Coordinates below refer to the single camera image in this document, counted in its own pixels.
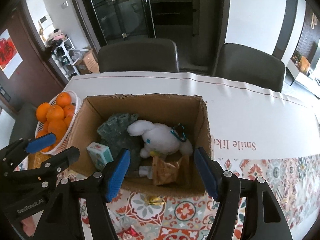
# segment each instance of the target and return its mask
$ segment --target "soap box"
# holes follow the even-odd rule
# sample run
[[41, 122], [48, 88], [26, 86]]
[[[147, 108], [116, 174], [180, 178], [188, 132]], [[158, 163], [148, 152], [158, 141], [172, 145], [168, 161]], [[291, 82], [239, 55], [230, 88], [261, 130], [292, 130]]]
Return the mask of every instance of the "soap box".
[[90, 158], [97, 170], [102, 171], [107, 163], [113, 162], [113, 157], [108, 146], [92, 142], [87, 147]]

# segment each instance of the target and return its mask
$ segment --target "blue rubber tip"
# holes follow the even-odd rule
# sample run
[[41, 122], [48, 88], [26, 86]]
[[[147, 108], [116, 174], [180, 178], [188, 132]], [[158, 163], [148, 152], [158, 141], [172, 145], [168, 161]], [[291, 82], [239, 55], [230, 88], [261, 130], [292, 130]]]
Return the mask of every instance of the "blue rubber tip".
[[119, 189], [124, 180], [124, 176], [127, 173], [129, 164], [130, 152], [128, 150], [125, 150], [108, 182], [108, 191], [106, 194], [107, 202], [111, 202], [111, 200], [118, 195]]
[[194, 162], [204, 183], [204, 187], [207, 190], [207, 193], [213, 199], [218, 198], [218, 184], [217, 181], [211, 172], [209, 165], [207, 164], [204, 157], [201, 155], [198, 149], [195, 149]]
[[37, 139], [32, 140], [26, 147], [27, 153], [36, 153], [42, 149], [54, 144], [56, 141], [56, 136], [53, 133], [48, 133]]

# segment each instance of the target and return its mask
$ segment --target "glass door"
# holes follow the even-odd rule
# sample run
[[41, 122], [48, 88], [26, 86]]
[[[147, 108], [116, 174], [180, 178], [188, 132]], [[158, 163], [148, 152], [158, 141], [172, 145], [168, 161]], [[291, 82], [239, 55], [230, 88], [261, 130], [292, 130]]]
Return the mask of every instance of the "glass door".
[[96, 35], [101, 35], [106, 44], [155, 37], [149, 0], [90, 1], [98, 21]]

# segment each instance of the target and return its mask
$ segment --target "dining table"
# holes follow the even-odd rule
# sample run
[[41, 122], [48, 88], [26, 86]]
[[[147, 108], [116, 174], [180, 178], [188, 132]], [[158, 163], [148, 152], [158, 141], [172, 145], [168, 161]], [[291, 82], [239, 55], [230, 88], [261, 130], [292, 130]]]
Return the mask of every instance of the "dining table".
[[[278, 200], [294, 240], [301, 240], [320, 207], [320, 132], [311, 106], [294, 97], [244, 82], [193, 73], [106, 72], [75, 76], [64, 91], [80, 100], [96, 95], [179, 94], [206, 102], [212, 159], [238, 177], [264, 177]], [[60, 179], [83, 179], [68, 169]], [[206, 239], [218, 203], [208, 195], [162, 196], [148, 205], [140, 192], [121, 189], [107, 203], [117, 232], [134, 225], [134, 239]], [[239, 203], [233, 239], [240, 239], [246, 199]], [[85, 199], [80, 201], [86, 239], [92, 239]]]

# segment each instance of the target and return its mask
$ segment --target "red line on tablecloth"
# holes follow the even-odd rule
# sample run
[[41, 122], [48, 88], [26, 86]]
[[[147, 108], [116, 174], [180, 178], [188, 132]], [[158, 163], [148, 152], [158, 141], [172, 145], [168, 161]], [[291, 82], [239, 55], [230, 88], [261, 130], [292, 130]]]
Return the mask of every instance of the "red line on tablecloth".
[[234, 87], [234, 86], [230, 86], [230, 85], [227, 85], [227, 84], [224, 84], [224, 83], [214, 83], [214, 82], [208, 82], [208, 81], [201, 81], [201, 80], [195, 80], [193, 78], [173, 78], [173, 77], [149, 77], [149, 76], [104, 76], [104, 77], [87, 77], [87, 78], [80, 78], [80, 79], [75, 79], [75, 80], [81, 80], [81, 79], [91, 79], [91, 78], [114, 78], [114, 77], [141, 77], [141, 78], [144, 78], [144, 77], [148, 77], [148, 78], [165, 78], [165, 79], [177, 79], [177, 80], [184, 80], [184, 79], [191, 79], [193, 81], [196, 81], [196, 82], [202, 82], [202, 83], [208, 83], [208, 84], [214, 84], [214, 85], [224, 85], [224, 86], [227, 86], [227, 87], [232, 87], [232, 88], [237, 88], [237, 89], [246, 89], [246, 90], [249, 90], [251, 92], [254, 92], [254, 93], [258, 93], [258, 94], [261, 94], [261, 95], [265, 95], [265, 96], [272, 96], [274, 98], [278, 98], [278, 99], [282, 99], [284, 101], [288, 101], [290, 103], [293, 103], [293, 104], [296, 104], [298, 106], [303, 106], [305, 108], [308, 108], [304, 105], [301, 105], [301, 104], [298, 104], [298, 103], [295, 103], [295, 102], [292, 102], [288, 99], [284, 99], [284, 98], [281, 98], [281, 97], [276, 97], [276, 96], [273, 96], [271, 94], [264, 94], [264, 93], [261, 93], [261, 92], [257, 92], [257, 91], [254, 91], [254, 90], [250, 90], [248, 88], [240, 88], [240, 87]]

